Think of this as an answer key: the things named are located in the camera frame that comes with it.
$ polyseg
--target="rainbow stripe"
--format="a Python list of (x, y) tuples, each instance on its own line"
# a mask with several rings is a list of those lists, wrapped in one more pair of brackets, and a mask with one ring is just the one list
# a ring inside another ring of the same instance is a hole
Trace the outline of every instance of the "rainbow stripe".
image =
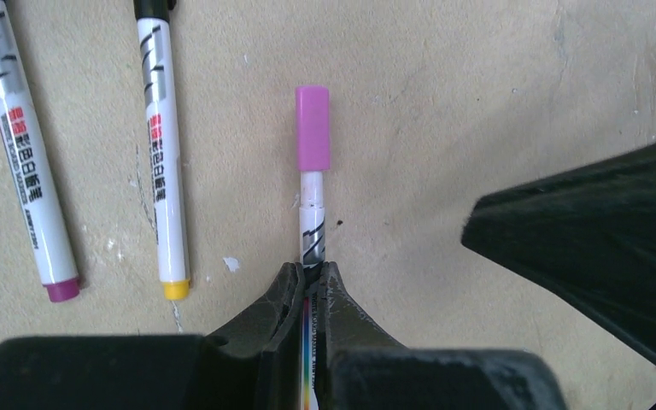
[(310, 298), (306, 297), (303, 299), (303, 408), (305, 410), (310, 410)]

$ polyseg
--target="beige floor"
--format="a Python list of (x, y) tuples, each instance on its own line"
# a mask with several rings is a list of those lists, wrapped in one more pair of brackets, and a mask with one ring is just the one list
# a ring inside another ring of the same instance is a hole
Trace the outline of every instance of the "beige floor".
[[(131, 3), (9, 2), (88, 287), (47, 301), (0, 142), (0, 341), (178, 330), (136, 186)], [(656, 140), (656, 2), (184, 0), (173, 48), (196, 279), (177, 305), (185, 332), (222, 325), (296, 258), (293, 88), (321, 83), (328, 256), (380, 325), (410, 346), (536, 352), (573, 409), (656, 400), (655, 366), (459, 243), (481, 195)]]

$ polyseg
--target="pink marker cap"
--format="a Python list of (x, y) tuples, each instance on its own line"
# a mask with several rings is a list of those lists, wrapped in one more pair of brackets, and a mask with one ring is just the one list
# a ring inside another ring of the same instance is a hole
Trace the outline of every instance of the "pink marker cap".
[(79, 281), (77, 279), (69, 279), (55, 284), (45, 284), (44, 287), (49, 293), (49, 300), (54, 303), (65, 302), (79, 295)]
[(298, 171), (331, 169), (331, 98), (320, 85), (296, 88)]

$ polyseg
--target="whiteboard marker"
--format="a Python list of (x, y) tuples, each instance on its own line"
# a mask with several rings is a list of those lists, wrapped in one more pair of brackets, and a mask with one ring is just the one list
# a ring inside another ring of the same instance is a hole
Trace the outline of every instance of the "whiteboard marker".
[(42, 285), (52, 302), (79, 294), (46, 148), (6, 3), (0, 0), (0, 130)]
[[(300, 250), (304, 271), (325, 261), (323, 171), (331, 168), (330, 96), (319, 85), (296, 88), (298, 171), (301, 172)], [(308, 284), (303, 301), (301, 408), (318, 408), (315, 396), (318, 283)]]
[(157, 262), (165, 297), (178, 301), (190, 291), (182, 161), (179, 157), (169, 11), (175, 0), (134, 0), (142, 52), (144, 106), (149, 130)]

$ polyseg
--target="marker cap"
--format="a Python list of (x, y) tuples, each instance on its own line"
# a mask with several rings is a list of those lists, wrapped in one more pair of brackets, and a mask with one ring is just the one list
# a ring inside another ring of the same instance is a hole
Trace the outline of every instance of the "marker cap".
[(331, 99), (321, 85), (296, 88), (298, 171), (331, 169)]
[(44, 287), (49, 293), (49, 300), (54, 303), (65, 302), (79, 295), (79, 281), (76, 278), (56, 284), (45, 284)]
[(190, 281), (180, 280), (179, 282), (162, 282), (165, 288), (165, 299), (169, 301), (180, 301), (190, 293)]

